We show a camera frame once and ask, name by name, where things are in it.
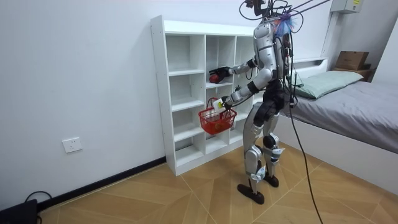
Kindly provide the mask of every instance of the white cabinet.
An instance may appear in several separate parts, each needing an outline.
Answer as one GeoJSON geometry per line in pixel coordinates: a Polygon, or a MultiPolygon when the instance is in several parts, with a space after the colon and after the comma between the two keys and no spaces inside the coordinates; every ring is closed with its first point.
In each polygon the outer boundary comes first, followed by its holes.
{"type": "Polygon", "coordinates": [[[219,84],[208,81],[209,70],[232,67],[254,56],[253,29],[165,21],[162,16],[151,20],[165,154],[176,175],[242,146],[244,122],[261,94],[237,106],[233,128],[214,136],[201,128],[198,113],[210,98],[228,96],[256,76],[254,69],[219,84]]]}

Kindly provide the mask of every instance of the pillow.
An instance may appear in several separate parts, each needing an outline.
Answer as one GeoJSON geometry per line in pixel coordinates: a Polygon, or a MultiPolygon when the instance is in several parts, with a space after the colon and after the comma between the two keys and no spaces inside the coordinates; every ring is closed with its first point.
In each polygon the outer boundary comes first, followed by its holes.
{"type": "Polygon", "coordinates": [[[303,87],[296,87],[296,94],[316,100],[328,93],[339,90],[362,79],[362,75],[355,72],[330,71],[308,78],[303,78],[303,87]]]}
{"type": "MultiPolygon", "coordinates": [[[[290,78],[292,79],[292,84],[293,85],[294,84],[296,84],[296,86],[303,85],[303,81],[300,78],[299,74],[297,74],[297,80],[296,80],[296,76],[294,74],[290,78]]],[[[286,83],[286,86],[289,86],[289,82],[287,80],[285,81],[285,83],[286,83]]]]}

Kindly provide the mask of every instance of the red basket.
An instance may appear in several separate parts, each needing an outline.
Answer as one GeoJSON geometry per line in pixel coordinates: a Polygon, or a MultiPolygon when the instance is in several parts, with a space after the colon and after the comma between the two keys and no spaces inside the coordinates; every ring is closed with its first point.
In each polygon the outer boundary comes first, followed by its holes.
{"type": "Polygon", "coordinates": [[[210,98],[206,109],[199,112],[200,125],[207,133],[218,134],[232,127],[237,113],[235,110],[227,110],[219,114],[214,107],[209,108],[211,100],[218,99],[210,98]]]}

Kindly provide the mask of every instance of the electrical outlet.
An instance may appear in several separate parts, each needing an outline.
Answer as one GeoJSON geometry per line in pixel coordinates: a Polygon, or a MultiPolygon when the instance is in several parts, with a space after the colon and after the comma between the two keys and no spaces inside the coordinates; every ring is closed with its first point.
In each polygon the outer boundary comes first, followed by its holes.
{"type": "Polygon", "coordinates": [[[63,140],[62,144],[63,147],[65,148],[65,152],[67,153],[83,149],[83,146],[81,146],[80,138],[63,140]]]}

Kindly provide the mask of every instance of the wooden floor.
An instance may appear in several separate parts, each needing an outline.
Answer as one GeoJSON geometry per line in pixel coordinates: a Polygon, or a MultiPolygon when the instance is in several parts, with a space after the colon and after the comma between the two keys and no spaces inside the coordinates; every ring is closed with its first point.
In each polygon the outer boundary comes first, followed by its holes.
{"type": "MultiPolygon", "coordinates": [[[[44,224],[312,224],[319,223],[301,152],[286,145],[276,167],[279,188],[266,182],[258,205],[236,186],[247,183],[243,150],[236,149],[175,177],[158,166],[41,213],[44,224]]],[[[398,223],[398,196],[308,156],[323,222],[398,223]]]]}

